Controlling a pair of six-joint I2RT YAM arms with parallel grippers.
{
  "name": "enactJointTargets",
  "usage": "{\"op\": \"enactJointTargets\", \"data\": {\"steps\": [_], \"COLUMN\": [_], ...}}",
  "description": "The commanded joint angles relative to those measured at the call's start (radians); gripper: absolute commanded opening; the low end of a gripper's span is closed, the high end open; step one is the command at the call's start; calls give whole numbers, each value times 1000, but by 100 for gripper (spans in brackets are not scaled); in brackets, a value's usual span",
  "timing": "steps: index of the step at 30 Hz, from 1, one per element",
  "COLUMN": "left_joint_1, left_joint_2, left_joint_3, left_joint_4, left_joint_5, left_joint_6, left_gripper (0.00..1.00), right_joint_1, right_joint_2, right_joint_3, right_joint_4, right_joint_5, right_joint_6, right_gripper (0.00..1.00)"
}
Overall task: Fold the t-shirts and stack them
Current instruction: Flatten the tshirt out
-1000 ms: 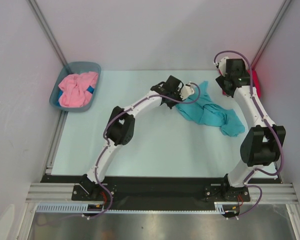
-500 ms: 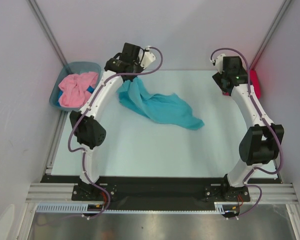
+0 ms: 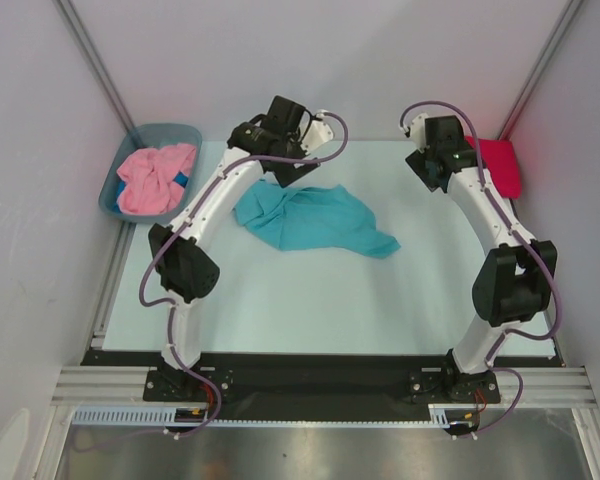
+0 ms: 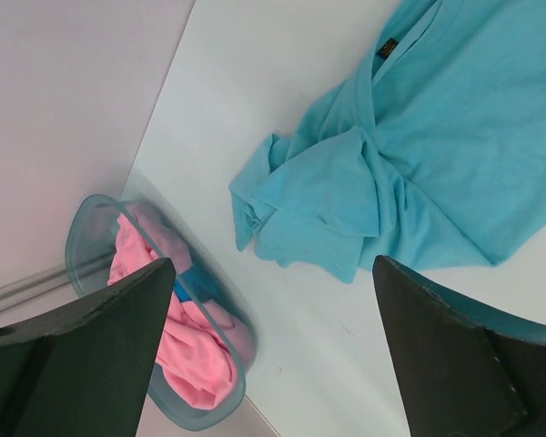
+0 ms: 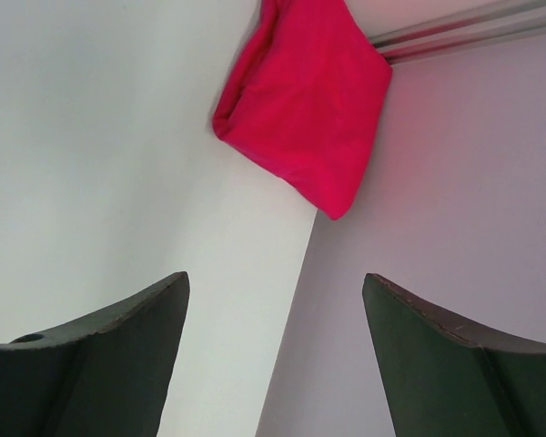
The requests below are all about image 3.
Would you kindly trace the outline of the teal t-shirt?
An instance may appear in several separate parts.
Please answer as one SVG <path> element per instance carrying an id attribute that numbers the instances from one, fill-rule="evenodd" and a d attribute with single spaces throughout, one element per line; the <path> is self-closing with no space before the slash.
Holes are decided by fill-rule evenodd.
<path id="1" fill-rule="evenodd" d="M 398 240 L 377 228 L 374 213 L 343 186 L 286 187 L 256 182 L 234 207 L 236 222 L 280 251 L 339 248 L 375 259 Z"/>

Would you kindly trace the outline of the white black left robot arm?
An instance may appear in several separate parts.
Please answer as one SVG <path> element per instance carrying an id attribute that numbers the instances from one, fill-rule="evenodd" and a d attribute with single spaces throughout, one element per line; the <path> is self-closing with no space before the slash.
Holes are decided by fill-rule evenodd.
<path id="1" fill-rule="evenodd" d="M 153 225 L 148 234 L 152 261 L 168 307 L 167 341 L 162 350 L 166 387 L 177 398 L 194 397 L 200 374 L 191 369 L 201 357 L 200 323 L 192 318 L 196 303 L 216 286 L 220 268 L 207 250 L 220 223 L 246 191 L 264 174 L 282 186 L 318 166 L 310 159 L 333 137 L 321 113 L 276 96 L 267 112 L 236 126 L 212 176 L 184 210 L 166 226 Z"/>

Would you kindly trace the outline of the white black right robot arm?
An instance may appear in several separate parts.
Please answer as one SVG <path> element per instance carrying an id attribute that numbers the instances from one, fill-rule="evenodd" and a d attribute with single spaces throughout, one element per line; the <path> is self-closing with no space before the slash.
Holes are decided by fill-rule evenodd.
<path id="1" fill-rule="evenodd" d="M 548 308 L 557 249 L 515 219 L 457 117 L 420 114 L 404 131 L 416 146 L 407 164 L 430 191 L 441 190 L 455 202 L 485 255 L 471 290 L 475 317 L 446 355 L 428 396 L 453 403 L 495 401 L 495 357 L 524 323 Z"/>

